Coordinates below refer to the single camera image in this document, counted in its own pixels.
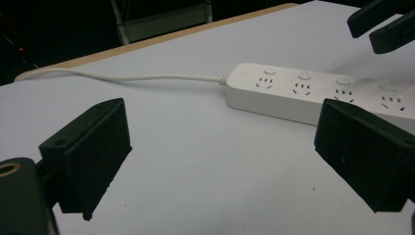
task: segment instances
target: electrical outlet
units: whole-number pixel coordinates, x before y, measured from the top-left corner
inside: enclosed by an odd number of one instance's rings
[[[257,64],[238,65],[227,79],[229,107],[307,124],[318,124],[326,98],[359,106],[415,134],[412,84]]]

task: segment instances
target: white power strip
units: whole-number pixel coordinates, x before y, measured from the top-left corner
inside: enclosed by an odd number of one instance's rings
[[[415,86],[309,70],[238,65],[227,79],[234,109],[317,125],[324,99],[352,103],[415,134]]]

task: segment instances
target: dark background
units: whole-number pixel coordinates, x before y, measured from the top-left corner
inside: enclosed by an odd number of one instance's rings
[[[202,0],[130,0],[130,19],[147,17]],[[211,0],[213,20],[280,5],[281,0]],[[307,0],[289,1],[304,3]],[[330,1],[361,7],[366,0]],[[124,0],[118,0],[122,10]],[[121,46],[110,0],[1,0],[0,85],[20,73]]]

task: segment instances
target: white table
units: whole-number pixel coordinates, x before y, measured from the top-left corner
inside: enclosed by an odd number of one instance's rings
[[[311,2],[77,68],[226,75],[251,62],[413,83],[415,44],[375,55],[367,34],[348,32],[354,11]],[[133,151],[91,221],[54,207],[64,235],[411,233],[413,203],[373,213],[314,151],[315,126],[230,109],[224,90],[77,76],[2,86],[0,160],[39,161],[44,140],[89,107],[122,97]]]

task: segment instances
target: wooden edge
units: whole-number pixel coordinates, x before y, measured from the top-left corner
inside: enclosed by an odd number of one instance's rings
[[[240,22],[240,21],[244,21],[244,20],[248,20],[251,18],[255,18],[255,17],[259,17],[262,15],[266,15],[266,14],[270,14],[276,11],[281,11],[287,8],[291,8],[291,7],[295,7],[298,4],[295,3],[286,3],[286,4],[282,4],[282,5],[278,5],[275,7],[271,7],[271,8],[267,8],[267,9],[263,9],[263,10],[259,10],[256,12],[252,12],[252,13],[248,13],[248,14],[244,14],[241,16],[237,16],[237,17],[233,17],[233,18],[229,18],[229,19],[225,19],[222,21],[218,21],[218,22],[214,22],[214,23],[208,23],[208,24],[202,24],[199,26],[195,26],[195,27],[191,27],[188,29],[184,29],[184,30],[180,30],[180,31],[176,31],[176,32],[172,32],[166,35],[162,35],[162,36],[158,36],[158,37],[154,37],[154,38],[150,38],[144,41],[139,41],[139,42],[135,42],[132,44],[128,44],[125,46],[120,46],[114,49],[110,49],[107,51],[103,51],[103,52],[99,52],[96,54],[92,54],[92,55],[88,55],[88,56],[84,56],[84,57],[80,57],[77,59],[73,59],[73,60],[69,60],[66,62],[62,62],[62,63],[58,63],[52,66],[48,66],[45,67],[43,69],[46,68],[64,68],[64,69],[68,69],[68,68],[72,68],[72,67],[76,67],[76,66],[81,66],[84,64],[88,64],[91,62],[96,62],[102,59],[106,59],[108,57],[112,57],[112,56],[117,56],[126,52],[130,52],[130,51],[134,51],[134,50],[138,50],[144,47],[148,47],[148,46],[152,46],[152,45],[156,45],[158,43],[162,43],[171,39],[175,39],[178,37],[182,37],[182,36],[186,36],[195,32],[200,32],[200,31],[204,31],[207,29],[211,29],[211,28],[215,28],[218,26],[223,26],[223,25],[227,25],[227,24],[231,24],[231,23],[236,23],[236,22]]]

